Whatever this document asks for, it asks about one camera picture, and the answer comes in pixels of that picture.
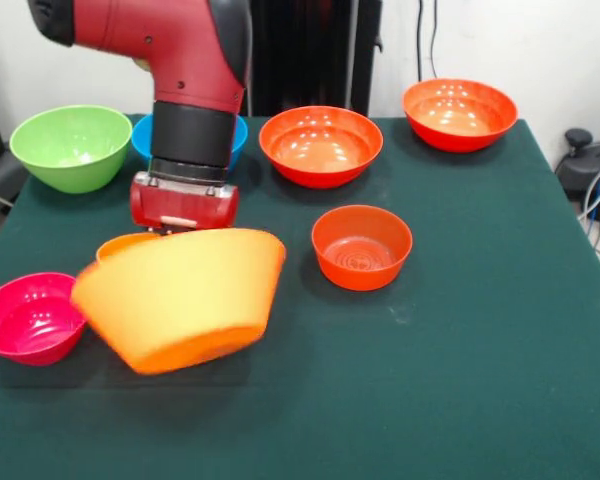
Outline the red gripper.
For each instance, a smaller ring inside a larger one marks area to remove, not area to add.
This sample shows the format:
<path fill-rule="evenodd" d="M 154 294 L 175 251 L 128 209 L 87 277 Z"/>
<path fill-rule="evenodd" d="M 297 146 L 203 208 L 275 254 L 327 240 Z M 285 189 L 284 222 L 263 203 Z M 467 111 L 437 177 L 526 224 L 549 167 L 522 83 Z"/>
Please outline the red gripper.
<path fill-rule="evenodd" d="M 162 232 L 229 228 L 239 205 L 239 191 L 221 186 L 181 183 L 137 172 L 130 188 L 136 225 Z"/>

